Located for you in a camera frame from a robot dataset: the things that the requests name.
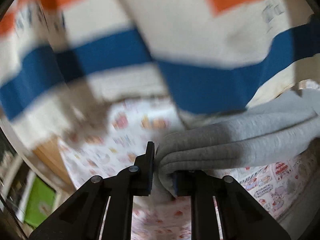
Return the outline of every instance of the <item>silver bolt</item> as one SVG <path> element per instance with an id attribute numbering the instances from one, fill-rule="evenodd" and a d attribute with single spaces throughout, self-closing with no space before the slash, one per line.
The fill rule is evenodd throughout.
<path id="1" fill-rule="evenodd" d="M 130 172 L 136 172 L 136 171 L 138 171 L 138 170 L 139 170 L 139 167 L 138 167 L 138 166 L 132 165 L 132 166 L 129 167 L 129 171 L 130 171 Z"/>
<path id="2" fill-rule="evenodd" d="M 100 180 L 101 180 L 100 176 L 93 176 L 91 178 L 91 182 L 93 182 L 93 183 L 98 183 Z"/>
<path id="3" fill-rule="evenodd" d="M 225 177 L 223 178 L 223 180 L 224 180 L 226 183 L 231 183 L 231 182 L 233 182 L 233 177 L 231 177 L 231 176 L 225 176 Z"/>

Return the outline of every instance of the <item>blue stripe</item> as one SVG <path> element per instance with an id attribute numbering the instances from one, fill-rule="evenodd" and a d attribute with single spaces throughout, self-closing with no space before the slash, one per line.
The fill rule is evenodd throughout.
<path id="1" fill-rule="evenodd" d="M 177 106 L 194 114 L 244 110 L 258 88 L 293 62 L 320 53 L 319 21 L 277 35 L 260 63 L 232 70 L 159 60 Z"/>
<path id="2" fill-rule="evenodd" d="M 114 34 L 62 53 L 50 46 L 30 52 L 22 70 L 0 87 L 0 102 L 9 120 L 15 118 L 44 91 L 96 71 L 150 62 L 137 30 Z"/>

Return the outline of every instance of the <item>folded gray fabric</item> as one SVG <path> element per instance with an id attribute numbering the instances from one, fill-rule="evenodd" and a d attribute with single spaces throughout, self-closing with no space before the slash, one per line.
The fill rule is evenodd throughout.
<path id="1" fill-rule="evenodd" d="M 174 171 L 260 166 L 302 153 L 320 137 L 315 99 L 320 101 L 319 91 L 290 90 L 244 113 L 166 136 L 154 160 L 153 201 L 172 198 Z"/>

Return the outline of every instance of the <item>white shelf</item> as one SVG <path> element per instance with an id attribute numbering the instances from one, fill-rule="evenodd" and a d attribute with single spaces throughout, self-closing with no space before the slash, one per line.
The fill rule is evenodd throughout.
<path id="1" fill-rule="evenodd" d="M 11 184 L 14 180 L 14 177 L 17 175 L 17 172 L 20 169 L 22 163 L 23 159 L 18 154 L 16 154 L 10 165 L 10 168 L 4 176 L 3 187 L 0 189 L 1 195 L 4 198 L 4 200 L 7 199 L 9 190 L 11 188 Z M 4 205 L 2 204 L 2 202 L 0 202 L 0 209 L 2 211 L 4 210 Z"/>

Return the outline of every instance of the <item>black cable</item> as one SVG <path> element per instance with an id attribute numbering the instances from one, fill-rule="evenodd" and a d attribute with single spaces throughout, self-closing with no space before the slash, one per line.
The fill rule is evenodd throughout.
<path id="1" fill-rule="evenodd" d="M 24 231 L 22 230 L 22 228 L 21 228 L 21 226 L 20 226 L 20 224 L 19 224 L 19 222 L 18 222 L 18 219 L 17 219 L 17 217 L 15 216 L 13 210 L 8 206 L 8 204 L 5 202 L 5 200 L 3 199 L 3 197 L 1 196 L 1 194 L 0 194 L 0 200 L 1 200 L 1 202 L 3 203 L 4 207 L 7 209 L 7 211 L 9 212 L 10 216 L 12 217 L 14 223 L 16 224 L 16 226 L 17 226 L 18 230 L 20 231 L 20 233 L 22 234 L 23 238 L 24 238 L 25 240 L 28 240 L 28 237 L 27 237 L 27 235 L 24 233 Z"/>

